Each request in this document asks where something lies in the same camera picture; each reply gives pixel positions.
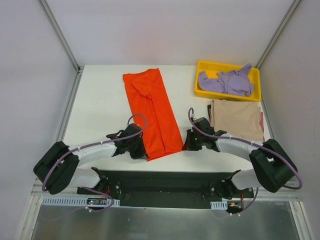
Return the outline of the orange t shirt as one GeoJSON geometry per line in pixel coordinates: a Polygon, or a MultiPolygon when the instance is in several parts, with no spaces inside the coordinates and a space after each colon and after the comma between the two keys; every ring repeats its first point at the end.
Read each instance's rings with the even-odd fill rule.
{"type": "Polygon", "coordinates": [[[131,113],[147,120],[143,143],[148,160],[181,152],[184,143],[160,70],[125,73],[122,79],[131,113]]]}

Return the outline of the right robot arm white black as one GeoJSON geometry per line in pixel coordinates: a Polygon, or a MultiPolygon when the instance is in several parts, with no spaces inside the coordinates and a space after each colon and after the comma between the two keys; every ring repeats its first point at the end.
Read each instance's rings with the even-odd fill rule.
{"type": "Polygon", "coordinates": [[[218,153],[242,158],[252,164],[251,169],[236,170],[214,186],[217,195],[231,199],[243,190],[260,187],[275,193],[281,188],[289,188],[287,183],[293,177],[298,180],[296,189],[302,187],[297,167],[276,140],[254,142],[235,137],[223,130],[215,131],[205,117],[190,117],[189,121],[192,128],[187,130],[182,148],[184,151],[200,151],[202,147],[206,147],[218,153]]]}

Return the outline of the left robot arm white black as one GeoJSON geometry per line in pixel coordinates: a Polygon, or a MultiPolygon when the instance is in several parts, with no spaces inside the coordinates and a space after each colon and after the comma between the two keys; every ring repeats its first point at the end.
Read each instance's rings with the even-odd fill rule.
{"type": "Polygon", "coordinates": [[[70,147],[55,142],[36,163],[33,173],[42,182],[43,191],[56,195],[67,187],[76,187],[79,194],[107,194],[108,178],[96,166],[82,169],[84,164],[129,153],[132,159],[148,157],[143,142],[143,129],[131,123],[124,130],[108,134],[99,141],[70,147]]]}

